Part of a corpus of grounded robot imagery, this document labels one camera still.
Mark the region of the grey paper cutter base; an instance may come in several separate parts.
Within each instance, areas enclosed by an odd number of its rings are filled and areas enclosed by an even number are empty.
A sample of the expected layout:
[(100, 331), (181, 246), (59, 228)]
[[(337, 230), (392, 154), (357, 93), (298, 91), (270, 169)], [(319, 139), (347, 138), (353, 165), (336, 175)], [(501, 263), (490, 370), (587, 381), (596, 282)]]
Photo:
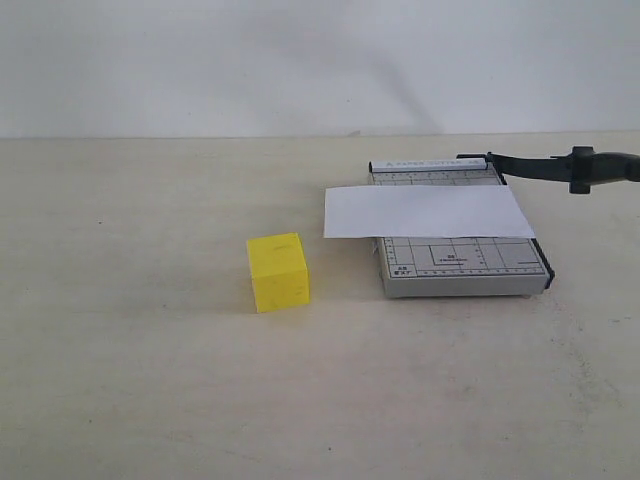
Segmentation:
[[(373, 161), (373, 185), (504, 185), (483, 158)], [(531, 296), (551, 286), (555, 272), (536, 239), (379, 237), (374, 242), (389, 298)]]

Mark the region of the black cutter blade arm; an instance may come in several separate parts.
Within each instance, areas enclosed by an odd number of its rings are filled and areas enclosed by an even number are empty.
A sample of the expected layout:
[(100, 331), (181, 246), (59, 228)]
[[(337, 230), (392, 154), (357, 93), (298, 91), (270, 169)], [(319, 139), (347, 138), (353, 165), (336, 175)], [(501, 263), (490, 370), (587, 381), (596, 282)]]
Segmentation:
[(596, 152), (592, 146), (574, 146), (567, 155), (520, 158), (492, 152), (458, 154), (457, 159), (483, 159), (502, 176), (563, 182), (571, 194), (589, 194), (591, 187), (639, 181), (639, 156), (623, 152)]

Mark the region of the white paper sheet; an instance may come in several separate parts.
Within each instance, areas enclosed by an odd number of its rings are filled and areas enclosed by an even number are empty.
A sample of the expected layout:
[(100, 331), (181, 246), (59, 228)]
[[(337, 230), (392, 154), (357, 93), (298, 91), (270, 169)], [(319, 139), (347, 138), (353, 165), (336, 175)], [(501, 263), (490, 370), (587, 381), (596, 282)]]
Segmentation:
[(352, 186), (325, 191), (324, 236), (532, 239), (504, 185)]

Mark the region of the yellow foam cube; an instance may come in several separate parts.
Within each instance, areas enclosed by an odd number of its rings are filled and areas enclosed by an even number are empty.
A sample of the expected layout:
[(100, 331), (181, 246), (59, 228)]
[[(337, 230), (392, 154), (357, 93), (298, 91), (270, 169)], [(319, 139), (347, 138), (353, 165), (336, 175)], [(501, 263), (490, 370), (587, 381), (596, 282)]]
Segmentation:
[(298, 233), (252, 238), (246, 246), (258, 313), (310, 302), (310, 272)]

